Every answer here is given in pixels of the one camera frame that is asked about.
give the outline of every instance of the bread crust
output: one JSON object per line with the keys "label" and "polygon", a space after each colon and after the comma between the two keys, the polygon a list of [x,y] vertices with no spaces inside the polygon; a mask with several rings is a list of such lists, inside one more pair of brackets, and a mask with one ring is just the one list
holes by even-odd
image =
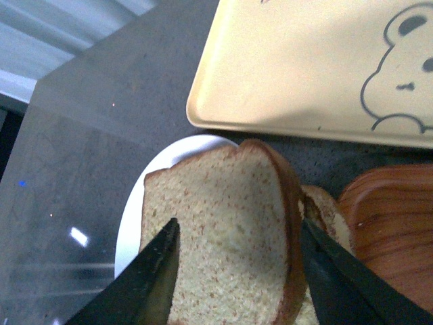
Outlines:
{"label": "bread crust", "polygon": [[[302,266],[302,253],[300,247],[300,228],[302,223],[301,212],[299,208],[299,202],[304,205],[304,195],[300,187],[300,182],[296,176],[294,170],[290,166],[289,162],[277,153],[274,149],[268,146],[266,143],[257,139],[248,139],[240,144],[238,148],[233,146],[223,146],[214,150],[226,150],[228,156],[237,155],[243,151],[254,152],[260,150],[264,152],[274,166],[279,179],[279,187],[281,189],[281,201],[283,203],[283,209],[286,216],[286,242],[287,246],[287,258],[288,258],[288,270],[286,273],[286,283],[283,288],[283,297],[279,302],[278,312],[275,315],[275,319],[272,324],[283,325],[292,324],[298,315],[304,300],[306,291],[306,280],[304,277],[303,266]],[[190,163],[191,161],[199,161],[203,155],[207,152],[202,152],[195,156],[192,156],[186,160],[177,163],[171,167],[172,170],[180,169],[183,165]],[[165,169],[154,171],[146,175],[144,182],[147,180],[157,177],[160,173],[163,173]],[[145,209],[145,200],[143,200],[143,214]],[[141,229],[145,232],[144,220],[142,220]],[[140,250],[143,249],[145,243],[143,242],[143,236],[141,236]]]}

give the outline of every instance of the floor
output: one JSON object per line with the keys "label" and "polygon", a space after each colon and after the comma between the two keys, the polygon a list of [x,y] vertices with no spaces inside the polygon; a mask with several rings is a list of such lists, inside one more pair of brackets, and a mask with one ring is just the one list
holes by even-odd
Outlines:
{"label": "floor", "polygon": [[0,181],[20,130],[22,116],[8,112],[0,127]]}

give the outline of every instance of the brown wooden surface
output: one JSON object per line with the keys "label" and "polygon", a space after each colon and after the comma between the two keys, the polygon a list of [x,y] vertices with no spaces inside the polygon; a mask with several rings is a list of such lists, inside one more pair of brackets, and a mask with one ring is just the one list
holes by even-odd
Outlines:
{"label": "brown wooden surface", "polygon": [[374,169],[349,184],[338,202],[356,256],[433,313],[433,165]]}

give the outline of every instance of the glass tabletop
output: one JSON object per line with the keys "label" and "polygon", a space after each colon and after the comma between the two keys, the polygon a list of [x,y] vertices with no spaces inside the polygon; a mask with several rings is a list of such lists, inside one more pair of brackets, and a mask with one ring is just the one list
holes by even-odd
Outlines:
{"label": "glass tabletop", "polygon": [[0,183],[0,324],[63,324],[114,279],[120,219],[162,149],[257,137],[334,196],[429,151],[192,127],[185,103],[216,0],[166,1],[41,79]]}

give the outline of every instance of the bread loaf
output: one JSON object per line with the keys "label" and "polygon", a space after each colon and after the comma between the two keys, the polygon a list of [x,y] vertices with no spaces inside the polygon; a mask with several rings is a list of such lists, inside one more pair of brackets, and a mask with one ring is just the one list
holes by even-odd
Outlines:
{"label": "bread loaf", "polygon": [[258,140],[188,158],[145,178],[142,249],[181,225],[169,324],[292,324],[306,292],[297,176]]}

